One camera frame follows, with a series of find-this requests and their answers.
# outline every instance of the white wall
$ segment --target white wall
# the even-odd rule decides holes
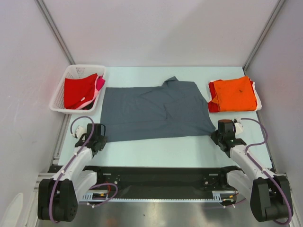
[[[277,0],[45,0],[76,63],[243,66]]]
[[[256,81],[270,151],[303,213],[303,1],[286,1],[248,75]]]
[[[25,211],[48,167],[62,121],[48,103],[68,62],[34,0],[0,1],[0,30],[1,220],[19,192]]]

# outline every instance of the folded orange shirt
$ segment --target folded orange shirt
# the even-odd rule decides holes
[[[257,108],[257,99],[252,88],[252,81],[248,76],[217,80],[209,84],[212,100],[208,103],[210,112],[225,111],[254,111]]]

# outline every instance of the pink cloth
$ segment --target pink cloth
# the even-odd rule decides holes
[[[97,89],[98,91],[101,90],[101,88],[102,88],[102,87],[104,86],[104,84],[105,84],[105,80],[104,80],[102,77],[103,77],[103,75],[97,79],[96,89]]]

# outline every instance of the white plastic basket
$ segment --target white plastic basket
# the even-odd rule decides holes
[[[92,113],[97,105],[99,95],[96,97],[93,107],[90,110],[71,110],[64,107],[64,81],[65,78],[69,79],[81,79],[97,73],[99,76],[103,74],[103,78],[107,80],[106,68],[102,65],[70,65],[66,68],[58,87],[53,94],[49,107],[53,111],[62,112],[64,114],[87,114]]]

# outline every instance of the light blue table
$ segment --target light blue table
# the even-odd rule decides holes
[[[105,75],[106,87],[153,87],[176,76],[180,81],[193,81],[201,94],[208,101],[210,80],[234,79],[243,77],[241,67],[108,67]],[[95,113],[91,116],[100,122],[105,88],[102,88]],[[73,114],[69,122],[79,117]],[[257,120],[255,112],[210,113],[213,124],[217,127],[220,119],[248,117]],[[88,119],[80,119],[75,123],[86,127]],[[242,121],[244,132],[238,137],[247,144],[263,141],[261,128],[254,122]],[[73,155],[77,140],[69,129],[65,135],[59,165],[64,165]],[[266,145],[252,147],[251,152],[264,164],[271,168],[272,164]],[[224,167],[235,163],[216,146],[208,136],[191,136],[181,138],[165,138],[152,140],[136,140],[107,143],[103,151],[94,156],[91,166],[137,166],[137,167]]]

